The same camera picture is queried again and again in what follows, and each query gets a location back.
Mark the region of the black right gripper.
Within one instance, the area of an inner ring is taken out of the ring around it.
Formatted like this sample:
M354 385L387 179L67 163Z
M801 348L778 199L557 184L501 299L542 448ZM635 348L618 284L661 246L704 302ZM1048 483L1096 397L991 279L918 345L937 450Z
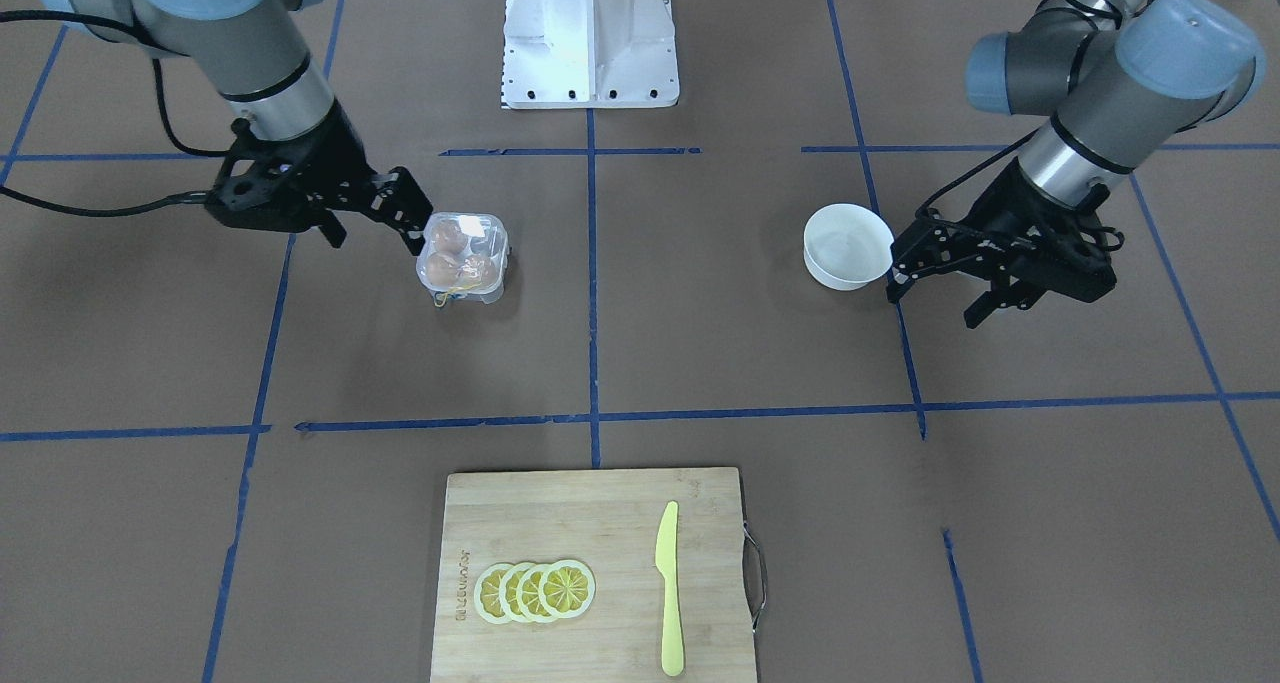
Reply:
M296 139L260 139L244 116L230 130L236 139L204 201L216 223L256 232L316 228L340 249L347 229L335 214L365 214L397 232L410 255L425 249L431 201L407 168L385 174L370 168L340 104Z

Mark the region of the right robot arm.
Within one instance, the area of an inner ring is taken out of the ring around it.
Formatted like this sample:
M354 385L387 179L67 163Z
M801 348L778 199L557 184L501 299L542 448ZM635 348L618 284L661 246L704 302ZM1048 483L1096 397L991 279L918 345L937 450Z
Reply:
M406 168L370 168L362 142L315 61L293 13L324 0L41 0L27 19L73 24L131 42L154 65L189 58L230 106L232 145L209 191L166 197L200 205L221 226L346 240L339 212L398 233L411 255L425 246L433 205Z

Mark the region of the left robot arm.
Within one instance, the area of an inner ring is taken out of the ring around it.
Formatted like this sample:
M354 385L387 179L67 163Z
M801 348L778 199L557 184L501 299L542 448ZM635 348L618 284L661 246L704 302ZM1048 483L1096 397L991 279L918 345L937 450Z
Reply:
M950 272L988 285L966 327L1046 294L1100 301L1125 242L1101 206L1172 136L1251 98L1266 65L1253 28L1211 0L1042 0L1020 29L980 38L965 69L972 106L1041 127L992 156L1002 169L964 217L943 217L937 196L916 208L891 247L887 301Z

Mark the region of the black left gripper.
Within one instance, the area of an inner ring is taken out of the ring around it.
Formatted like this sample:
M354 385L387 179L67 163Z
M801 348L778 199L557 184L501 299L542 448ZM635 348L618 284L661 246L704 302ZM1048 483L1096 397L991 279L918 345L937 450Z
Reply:
M1123 233L1098 217L1110 194L1106 183L1088 183L1070 208L1034 185L1015 159L960 221L915 219L895 238L887 301L900 303L919 279L961 272L991 281L996 272L1012 279L993 279L964 311L968 329L998 310L1030 310L1044 292L1094 303L1114 292L1111 253L1124 246Z

